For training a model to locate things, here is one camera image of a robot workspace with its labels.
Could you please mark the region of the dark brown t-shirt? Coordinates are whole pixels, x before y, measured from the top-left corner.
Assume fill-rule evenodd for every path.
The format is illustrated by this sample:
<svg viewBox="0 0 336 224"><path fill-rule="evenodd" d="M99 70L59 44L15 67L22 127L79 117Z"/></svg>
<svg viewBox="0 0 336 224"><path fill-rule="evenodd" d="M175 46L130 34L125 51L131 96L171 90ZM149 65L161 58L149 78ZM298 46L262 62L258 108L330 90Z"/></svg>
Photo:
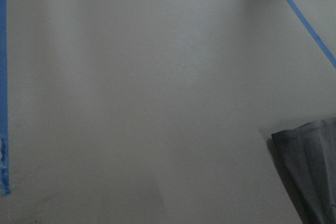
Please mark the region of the dark brown t-shirt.
<svg viewBox="0 0 336 224"><path fill-rule="evenodd" d="M335 118L271 135L310 223L335 223Z"/></svg>

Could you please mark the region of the blue tape line crosswise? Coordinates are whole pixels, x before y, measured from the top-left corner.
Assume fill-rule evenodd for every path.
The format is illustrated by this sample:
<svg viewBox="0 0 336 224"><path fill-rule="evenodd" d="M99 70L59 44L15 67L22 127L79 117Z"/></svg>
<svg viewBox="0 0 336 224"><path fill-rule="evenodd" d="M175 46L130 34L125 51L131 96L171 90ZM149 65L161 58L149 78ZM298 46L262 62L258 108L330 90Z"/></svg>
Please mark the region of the blue tape line crosswise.
<svg viewBox="0 0 336 224"><path fill-rule="evenodd" d="M7 92L7 0L1 0L1 192L10 194Z"/></svg>

